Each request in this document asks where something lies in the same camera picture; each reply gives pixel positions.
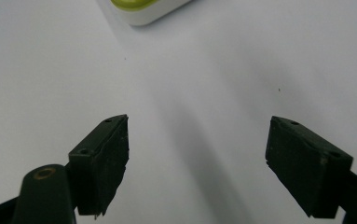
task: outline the white surface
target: white surface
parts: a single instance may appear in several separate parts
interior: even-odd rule
[[[0,203],[122,113],[127,173],[78,223],[341,223],[307,218],[264,154],[277,115],[357,172],[357,1],[198,0],[131,28],[104,0],[0,0]]]
[[[161,18],[189,1],[190,0],[158,0],[141,10],[129,11],[116,7],[116,11],[126,23],[134,26],[142,26]]]

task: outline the lid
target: lid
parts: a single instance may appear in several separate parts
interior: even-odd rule
[[[149,7],[157,0],[111,0],[118,8],[128,11],[137,11]]]

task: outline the screw hole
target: screw hole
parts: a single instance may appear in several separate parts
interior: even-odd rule
[[[85,149],[85,148],[82,148],[82,149],[79,150],[79,153],[80,154],[88,154],[89,151],[87,149]]]
[[[339,158],[341,155],[336,152],[329,152],[330,155]]]
[[[34,174],[34,179],[41,180],[46,179],[56,172],[55,168],[47,167]]]

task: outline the white container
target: white container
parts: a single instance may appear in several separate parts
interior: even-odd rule
[[[133,26],[147,25],[192,0],[111,0],[123,20]]]

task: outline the green object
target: green object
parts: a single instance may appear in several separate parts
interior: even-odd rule
[[[127,11],[138,11],[149,7],[158,0],[111,0],[111,2],[118,8]]]

